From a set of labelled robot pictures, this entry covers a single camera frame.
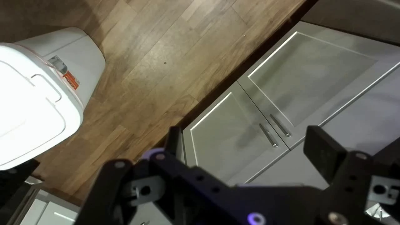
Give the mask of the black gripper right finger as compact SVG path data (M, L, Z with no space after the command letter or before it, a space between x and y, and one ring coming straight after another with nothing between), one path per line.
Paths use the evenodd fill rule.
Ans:
M400 221L399 140L375 155L347 151L320 126L306 129L304 154L329 186L321 191L317 225L382 225L369 201Z

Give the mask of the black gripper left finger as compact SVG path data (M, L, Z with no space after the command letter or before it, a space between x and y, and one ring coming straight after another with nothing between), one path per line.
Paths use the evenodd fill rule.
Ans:
M129 225L147 203L172 225L216 225L217 214L181 176L187 170L179 161L181 151L181 129L171 126L165 145L151 149L140 161L106 161L74 225Z

